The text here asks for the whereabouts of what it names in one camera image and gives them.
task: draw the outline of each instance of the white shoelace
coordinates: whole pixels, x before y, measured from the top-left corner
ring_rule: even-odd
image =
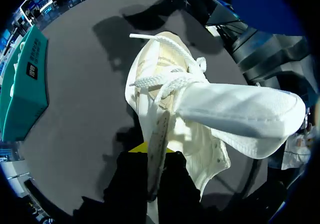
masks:
[[[164,70],[154,76],[144,77],[137,79],[131,86],[138,88],[149,88],[153,86],[162,85],[157,96],[154,99],[154,104],[158,105],[162,97],[167,97],[172,91],[180,90],[192,83],[208,83],[204,72],[207,69],[207,64],[204,57],[194,58],[178,43],[172,39],[164,36],[151,36],[151,35],[139,35],[130,34],[130,38],[156,40],[160,43],[164,43],[167,46],[174,49],[186,60],[189,73],[179,66],[168,66]]]

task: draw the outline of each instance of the teal box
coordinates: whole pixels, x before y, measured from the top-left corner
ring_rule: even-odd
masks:
[[[3,141],[24,140],[48,106],[46,52],[48,40],[33,26],[14,51],[3,77],[0,95],[0,129]],[[15,74],[14,64],[18,62]],[[10,97],[14,83],[13,97]]]

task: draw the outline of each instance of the gray table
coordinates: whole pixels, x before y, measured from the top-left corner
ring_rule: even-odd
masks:
[[[170,13],[162,6],[160,11],[168,13],[158,17],[124,18],[159,1],[87,0],[43,31],[49,39],[49,107],[21,150],[40,191],[68,213],[79,208],[81,196],[101,200],[122,150],[117,133],[133,127],[124,85],[145,42],[130,39],[130,33],[174,32],[195,58],[207,59],[211,82],[246,84],[226,50],[186,12]],[[147,12],[155,14],[154,9]],[[231,168],[209,182],[205,205],[225,206],[248,179],[253,160],[229,146],[227,150]],[[263,161],[251,191],[265,182],[266,170]]]

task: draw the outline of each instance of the white sneaker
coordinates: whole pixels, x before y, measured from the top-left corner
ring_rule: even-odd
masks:
[[[201,195],[211,178],[230,167],[225,143],[249,157],[265,158],[304,120],[305,105],[293,93],[209,83],[205,59],[194,60],[177,35],[130,37],[150,40],[130,69],[126,101],[139,117],[145,141],[164,110],[170,111],[168,148],[184,154]]]

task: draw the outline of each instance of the yellow object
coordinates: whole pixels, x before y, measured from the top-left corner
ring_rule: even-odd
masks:
[[[174,152],[173,150],[170,149],[166,149],[166,153],[172,153]],[[145,141],[144,143],[142,143],[141,145],[138,145],[137,147],[133,148],[132,150],[130,150],[129,152],[142,152],[142,153],[147,153],[148,152],[148,143]]]

